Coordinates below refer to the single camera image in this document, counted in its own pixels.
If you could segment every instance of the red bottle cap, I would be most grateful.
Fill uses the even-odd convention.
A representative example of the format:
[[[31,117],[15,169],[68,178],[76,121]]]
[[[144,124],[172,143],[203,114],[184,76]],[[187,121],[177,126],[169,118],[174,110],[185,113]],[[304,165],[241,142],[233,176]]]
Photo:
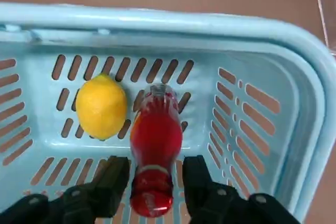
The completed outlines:
[[[159,217],[173,204],[173,183],[169,173],[148,169],[135,175],[132,183],[131,206],[145,217]]]

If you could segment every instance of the lemon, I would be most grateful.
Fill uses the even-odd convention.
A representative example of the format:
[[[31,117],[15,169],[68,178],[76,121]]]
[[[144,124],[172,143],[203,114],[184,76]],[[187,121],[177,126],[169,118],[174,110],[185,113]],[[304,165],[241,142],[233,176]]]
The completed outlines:
[[[107,74],[101,73],[80,88],[76,111],[85,132],[100,140],[108,139],[118,133],[125,122],[125,92]]]

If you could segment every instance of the plastic bottle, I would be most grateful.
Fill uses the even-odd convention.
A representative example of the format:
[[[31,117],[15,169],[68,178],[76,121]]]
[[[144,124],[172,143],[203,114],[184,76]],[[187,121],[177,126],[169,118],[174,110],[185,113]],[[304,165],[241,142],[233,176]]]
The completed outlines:
[[[154,84],[144,100],[131,130],[131,151],[138,167],[132,182],[131,206],[145,217],[158,217],[173,203],[172,165],[182,145],[176,93]]]

